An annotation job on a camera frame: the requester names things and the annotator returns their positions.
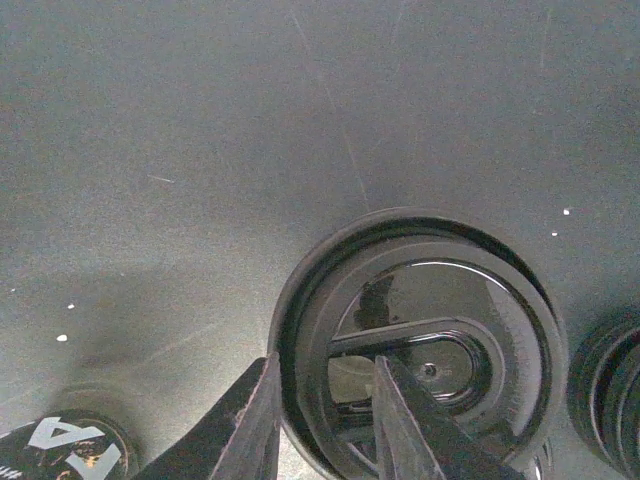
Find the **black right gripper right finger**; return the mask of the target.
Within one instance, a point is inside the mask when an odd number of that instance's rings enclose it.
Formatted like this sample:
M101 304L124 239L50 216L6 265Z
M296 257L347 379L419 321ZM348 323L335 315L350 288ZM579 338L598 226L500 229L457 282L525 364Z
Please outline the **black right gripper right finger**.
M522 479L485 451L399 360L378 356L372 413L380 479Z

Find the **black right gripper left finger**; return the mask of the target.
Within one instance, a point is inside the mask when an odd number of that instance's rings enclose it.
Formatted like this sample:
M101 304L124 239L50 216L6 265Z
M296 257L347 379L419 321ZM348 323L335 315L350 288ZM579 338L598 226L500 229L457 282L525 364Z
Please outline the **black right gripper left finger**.
M256 359L138 479L275 479L282 389L277 353Z

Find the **black plastic cup lid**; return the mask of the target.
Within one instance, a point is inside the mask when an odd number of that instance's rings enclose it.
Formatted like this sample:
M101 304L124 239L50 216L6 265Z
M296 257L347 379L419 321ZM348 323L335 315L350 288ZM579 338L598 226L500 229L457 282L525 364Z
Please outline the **black plastic cup lid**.
M276 303L283 426L327 479L374 479L374 364L400 362L481 448L525 475L567 382L566 327L501 236L419 207L358 218L317 244Z

